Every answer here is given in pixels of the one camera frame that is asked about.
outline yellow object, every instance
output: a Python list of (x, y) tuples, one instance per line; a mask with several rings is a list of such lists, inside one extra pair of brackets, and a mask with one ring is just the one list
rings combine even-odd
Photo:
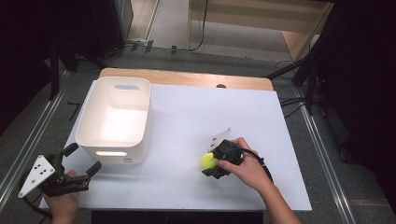
[(219, 160), (213, 156), (213, 153), (208, 152), (201, 158), (201, 170), (212, 169), (218, 162)]

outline white tabletop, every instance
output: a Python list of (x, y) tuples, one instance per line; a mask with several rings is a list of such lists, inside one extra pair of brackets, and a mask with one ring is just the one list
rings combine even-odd
[[(276, 92), (152, 85), (151, 100), (146, 159), (137, 165), (103, 164), (90, 189), (80, 193), (81, 208), (264, 210), (260, 195), (236, 176), (201, 173), (211, 136), (232, 127), (228, 139), (245, 137), (265, 158), (291, 209), (312, 210)], [(67, 146), (75, 142), (78, 120)], [(66, 171), (81, 175), (94, 163), (82, 148), (64, 159)]]

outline storage bin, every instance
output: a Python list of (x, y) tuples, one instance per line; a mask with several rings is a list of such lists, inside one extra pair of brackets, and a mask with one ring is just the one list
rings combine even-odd
[(101, 163), (138, 164), (149, 147), (150, 108), (147, 80), (101, 77), (83, 107), (76, 142)]

